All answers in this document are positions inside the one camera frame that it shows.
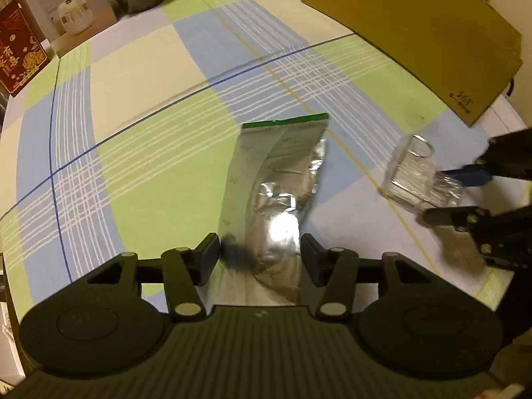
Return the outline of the white humidifier product box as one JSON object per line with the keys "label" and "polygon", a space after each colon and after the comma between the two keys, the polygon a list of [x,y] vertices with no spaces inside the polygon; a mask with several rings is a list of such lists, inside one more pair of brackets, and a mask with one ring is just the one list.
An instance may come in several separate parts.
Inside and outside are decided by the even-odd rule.
{"label": "white humidifier product box", "polygon": [[58,57],[117,22],[110,0],[26,2]]}

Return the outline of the brown cardboard box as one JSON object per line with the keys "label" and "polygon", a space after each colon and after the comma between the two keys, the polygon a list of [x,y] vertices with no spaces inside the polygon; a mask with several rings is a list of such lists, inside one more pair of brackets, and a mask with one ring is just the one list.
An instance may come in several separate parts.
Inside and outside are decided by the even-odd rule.
{"label": "brown cardboard box", "polygon": [[387,54],[467,125],[522,65],[522,36],[484,0],[302,0]]}

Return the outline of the red gold envelope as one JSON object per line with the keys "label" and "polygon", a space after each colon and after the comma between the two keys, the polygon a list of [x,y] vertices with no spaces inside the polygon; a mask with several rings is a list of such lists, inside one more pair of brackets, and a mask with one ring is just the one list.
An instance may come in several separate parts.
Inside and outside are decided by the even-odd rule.
{"label": "red gold envelope", "polygon": [[50,62],[15,0],[1,10],[1,84],[9,95],[20,91]]}

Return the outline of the silver foil bag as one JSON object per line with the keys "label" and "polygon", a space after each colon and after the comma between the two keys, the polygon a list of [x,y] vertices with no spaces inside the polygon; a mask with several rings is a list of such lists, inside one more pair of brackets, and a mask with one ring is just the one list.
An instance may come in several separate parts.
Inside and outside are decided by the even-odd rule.
{"label": "silver foil bag", "polygon": [[300,225],[318,190],[329,116],[246,123],[228,169],[207,284],[211,305],[282,306],[299,299]]}

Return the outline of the plaid tablecloth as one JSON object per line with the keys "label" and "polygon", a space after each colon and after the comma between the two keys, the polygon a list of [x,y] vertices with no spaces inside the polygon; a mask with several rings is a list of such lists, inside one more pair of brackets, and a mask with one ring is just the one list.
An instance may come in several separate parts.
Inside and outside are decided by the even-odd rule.
{"label": "plaid tablecloth", "polygon": [[365,258],[400,252],[496,306],[508,271],[378,189],[407,134],[425,136],[452,169],[520,130],[506,99],[467,126],[301,0],[167,0],[54,59],[8,103],[1,249],[17,314],[121,252],[195,246],[218,227],[241,125],[312,113],[330,120],[305,231]]}

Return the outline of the clear plastic wire stand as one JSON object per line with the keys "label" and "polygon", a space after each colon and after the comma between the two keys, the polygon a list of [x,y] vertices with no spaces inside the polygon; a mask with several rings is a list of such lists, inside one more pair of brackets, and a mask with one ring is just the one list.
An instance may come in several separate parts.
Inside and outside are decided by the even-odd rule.
{"label": "clear plastic wire stand", "polygon": [[386,168],[380,193],[413,212],[459,206],[463,187],[437,167],[434,153],[419,134],[403,138]]}

